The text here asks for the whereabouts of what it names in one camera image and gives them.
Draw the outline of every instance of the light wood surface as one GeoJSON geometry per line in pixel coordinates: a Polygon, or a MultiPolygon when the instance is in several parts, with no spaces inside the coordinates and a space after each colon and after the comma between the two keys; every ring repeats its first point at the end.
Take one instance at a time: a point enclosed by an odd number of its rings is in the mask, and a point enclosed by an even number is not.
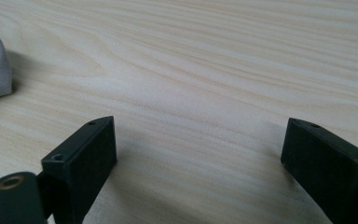
{"type": "Polygon", "coordinates": [[[330,223],[282,168],[288,118],[358,146],[358,1],[0,1],[0,177],[113,115],[85,223],[330,223]]]}

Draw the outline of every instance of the wooden table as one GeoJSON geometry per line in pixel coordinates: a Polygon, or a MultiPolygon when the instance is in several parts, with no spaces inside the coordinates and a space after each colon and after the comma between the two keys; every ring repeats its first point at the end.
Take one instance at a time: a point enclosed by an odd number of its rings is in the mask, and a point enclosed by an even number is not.
{"type": "Polygon", "coordinates": [[[358,146],[358,1],[0,1],[0,177],[114,115],[85,223],[330,223],[282,168],[288,118],[358,146]]]}

